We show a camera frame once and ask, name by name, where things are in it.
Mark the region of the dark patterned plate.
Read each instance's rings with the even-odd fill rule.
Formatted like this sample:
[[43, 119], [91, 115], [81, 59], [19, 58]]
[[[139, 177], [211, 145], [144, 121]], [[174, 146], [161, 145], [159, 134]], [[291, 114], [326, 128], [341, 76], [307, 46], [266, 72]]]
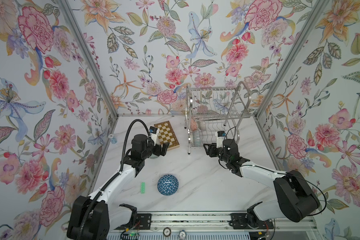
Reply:
[[192, 132], [191, 142], [192, 142], [192, 147], [194, 148], [200, 147], [202, 145], [202, 139], [200, 137], [199, 131]]

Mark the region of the blue triangle patterned bowl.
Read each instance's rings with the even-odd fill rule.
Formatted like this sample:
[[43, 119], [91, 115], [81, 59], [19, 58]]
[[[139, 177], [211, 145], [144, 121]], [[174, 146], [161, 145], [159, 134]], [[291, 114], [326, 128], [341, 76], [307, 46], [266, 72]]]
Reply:
[[163, 196], [171, 196], [178, 191], [179, 181], [174, 175], [164, 175], [159, 179], [157, 188]]

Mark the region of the pink striped bowl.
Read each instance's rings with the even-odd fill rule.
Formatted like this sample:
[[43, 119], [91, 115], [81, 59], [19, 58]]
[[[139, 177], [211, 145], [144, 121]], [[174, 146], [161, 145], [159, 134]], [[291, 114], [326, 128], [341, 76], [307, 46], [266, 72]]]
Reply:
[[206, 122], [203, 121], [198, 122], [198, 129], [202, 132], [206, 132], [207, 131]]

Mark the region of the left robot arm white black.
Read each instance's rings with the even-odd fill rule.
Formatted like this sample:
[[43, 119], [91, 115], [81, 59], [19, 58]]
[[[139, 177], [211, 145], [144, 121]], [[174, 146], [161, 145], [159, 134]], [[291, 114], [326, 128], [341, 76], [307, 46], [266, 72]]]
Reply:
[[132, 229], [138, 223], [137, 208], [116, 205], [116, 198], [145, 166], [151, 156], [165, 156], [169, 143], [160, 144], [156, 136], [135, 135], [132, 147], [124, 153], [120, 169], [87, 197], [79, 196], [72, 207], [67, 237], [71, 240], [105, 240], [109, 231]]

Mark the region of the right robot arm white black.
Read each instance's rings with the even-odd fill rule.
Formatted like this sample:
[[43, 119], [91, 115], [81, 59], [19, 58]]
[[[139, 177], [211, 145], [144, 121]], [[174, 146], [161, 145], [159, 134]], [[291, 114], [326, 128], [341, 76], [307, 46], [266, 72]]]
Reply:
[[252, 229], [258, 229], [262, 223], [278, 218], [298, 223], [312, 216], [320, 207], [318, 197], [300, 172], [277, 171], [257, 165], [241, 157], [233, 139], [204, 144], [203, 147], [207, 156], [224, 162], [225, 169], [232, 174], [269, 187], [276, 195], [273, 201], [259, 202], [249, 207], [245, 216], [238, 219], [239, 223]]

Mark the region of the silver two-tier dish rack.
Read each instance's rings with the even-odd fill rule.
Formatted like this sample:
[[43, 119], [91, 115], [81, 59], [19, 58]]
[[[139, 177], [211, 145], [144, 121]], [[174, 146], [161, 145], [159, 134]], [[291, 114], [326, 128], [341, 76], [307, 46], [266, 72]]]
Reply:
[[248, 85], [240, 81], [235, 88], [186, 88], [185, 129], [188, 132], [187, 152], [191, 154], [191, 118], [196, 122], [206, 122], [207, 131], [199, 129], [203, 144], [216, 143], [216, 132], [225, 131], [229, 138], [240, 141], [240, 125], [243, 119], [251, 117], [252, 92]]

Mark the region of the wooden folded chessboard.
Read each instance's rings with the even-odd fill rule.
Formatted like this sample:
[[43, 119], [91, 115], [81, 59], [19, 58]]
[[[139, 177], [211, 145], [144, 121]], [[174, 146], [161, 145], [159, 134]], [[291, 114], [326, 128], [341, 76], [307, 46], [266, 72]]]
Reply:
[[154, 127], [158, 128], [158, 140], [161, 145], [169, 143], [168, 150], [173, 150], [180, 146], [177, 136], [169, 121], [154, 124]]

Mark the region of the small blue white object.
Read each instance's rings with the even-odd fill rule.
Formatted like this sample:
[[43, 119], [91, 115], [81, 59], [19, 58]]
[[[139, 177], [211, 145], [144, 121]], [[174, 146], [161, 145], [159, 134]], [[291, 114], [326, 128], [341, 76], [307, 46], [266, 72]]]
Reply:
[[109, 139], [110, 139], [110, 141], [111, 141], [112, 144], [116, 144], [116, 143], [117, 143], [117, 139], [116, 139], [115, 135], [110, 134], [110, 135], [109, 135]]

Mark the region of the small green plastic block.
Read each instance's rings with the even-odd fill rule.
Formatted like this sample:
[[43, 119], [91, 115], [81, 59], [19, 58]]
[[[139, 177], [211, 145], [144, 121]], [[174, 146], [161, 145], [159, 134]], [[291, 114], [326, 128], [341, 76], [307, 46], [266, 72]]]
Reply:
[[141, 194], [144, 194], [146, 192], [146, 183], [141, 182]]

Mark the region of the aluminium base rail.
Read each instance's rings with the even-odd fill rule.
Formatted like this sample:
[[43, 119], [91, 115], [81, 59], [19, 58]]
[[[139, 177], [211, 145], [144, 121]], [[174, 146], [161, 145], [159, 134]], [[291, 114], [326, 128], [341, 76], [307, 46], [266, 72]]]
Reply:
[[316, 224], [312, 218], [294, 223], [288, 219], [266, 220], [255, 227], [246, 224], [246, 212], [137, 212], [139, 231], [161, 233], [164, 228], [178, 232], [315, 232]]

